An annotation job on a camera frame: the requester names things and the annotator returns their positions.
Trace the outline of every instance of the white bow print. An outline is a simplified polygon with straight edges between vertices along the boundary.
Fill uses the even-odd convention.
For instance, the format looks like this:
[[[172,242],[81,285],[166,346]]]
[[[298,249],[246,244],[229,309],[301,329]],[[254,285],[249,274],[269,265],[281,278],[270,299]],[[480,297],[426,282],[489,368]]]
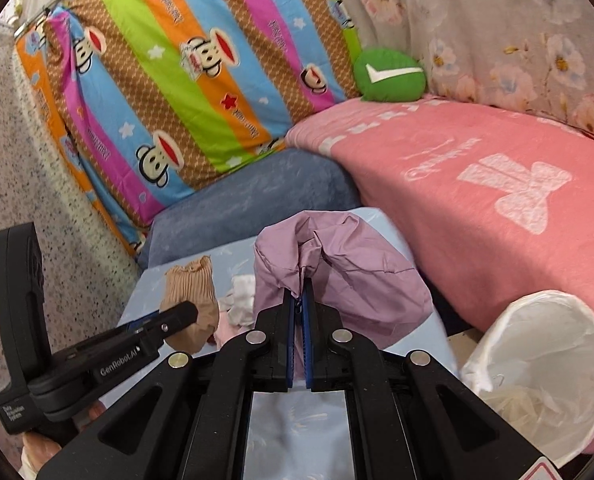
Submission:
[[[572,175],[545,162],[535,162],[528,170],[503,153],[479,162],[469,165],[457,180],[510,193],[497,200],[494,209],[526,231],[542,234],[548,226],[548,195],[570,182]]]

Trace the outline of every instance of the black gripper frame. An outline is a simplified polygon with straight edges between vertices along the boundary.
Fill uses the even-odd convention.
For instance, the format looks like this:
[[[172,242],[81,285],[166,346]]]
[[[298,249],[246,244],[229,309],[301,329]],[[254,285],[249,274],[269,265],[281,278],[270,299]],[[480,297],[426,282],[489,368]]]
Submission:
[[[35,431],[64,446],[72,417],[159,356],[164,339],[197,320],[189,301],[51,353],[42,253],[34,224],[0,231],[0,337],[10,383],[0,391],[9,434]]]
[[[306,280],[301,301],[286,291],[259,314],[265,338],[249,332],[196,359],[174,354],[38,479],[241,480],[253,393],[288,390],[296,318],[307,319],[311,390],[345,392],[357,480],[518,480],[541,458],[427,353],[379,351],[355,332],[337,342],[341,316],[314,301]]]

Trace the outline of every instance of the blue gripper pad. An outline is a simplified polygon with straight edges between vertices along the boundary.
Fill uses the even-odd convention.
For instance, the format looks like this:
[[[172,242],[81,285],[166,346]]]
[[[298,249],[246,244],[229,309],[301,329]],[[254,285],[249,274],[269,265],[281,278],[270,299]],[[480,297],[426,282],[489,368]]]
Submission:
[[[301,339],[303,343],[303,371],[306,376],[306,388],[312,388],[312,341],[309,319],[308,295],[301,295]]]
[[[146,316],[140,317],[139,319],[135,319],[134,321],[129,321],[126,323],[126,332],[132,332],[133,330],[137,330],[142,325],[145,325],[147,321],[150,321],[152,318],[159,316],[159,311],[156,310],[155,312],[151,312],[150,314],[146,314]]]
[[[295,370],[295,298],[291,296],[288,315],[288,341],[286,343],[286,384],[293,387],[293,371]]]

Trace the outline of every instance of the floral curtain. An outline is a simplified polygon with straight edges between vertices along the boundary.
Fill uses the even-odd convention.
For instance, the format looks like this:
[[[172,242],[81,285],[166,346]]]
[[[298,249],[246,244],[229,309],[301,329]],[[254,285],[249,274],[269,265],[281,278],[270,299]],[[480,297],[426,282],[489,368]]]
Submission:
[[[398,48],[420,59],[430,91],[594,135],[594,7],[588,0],[344,3],[363,46]]]

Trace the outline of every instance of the green pillow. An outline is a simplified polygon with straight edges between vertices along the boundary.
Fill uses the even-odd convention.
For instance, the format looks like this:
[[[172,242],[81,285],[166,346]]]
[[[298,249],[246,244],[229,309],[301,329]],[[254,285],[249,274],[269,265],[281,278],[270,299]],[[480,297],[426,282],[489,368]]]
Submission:
[[[412,68],[416,72],[401,73]],[[389,48],[368,48],[355,61],[355,81],[364,101],[402,103],[417,101],[426,89],[426,75],[419,63]]]

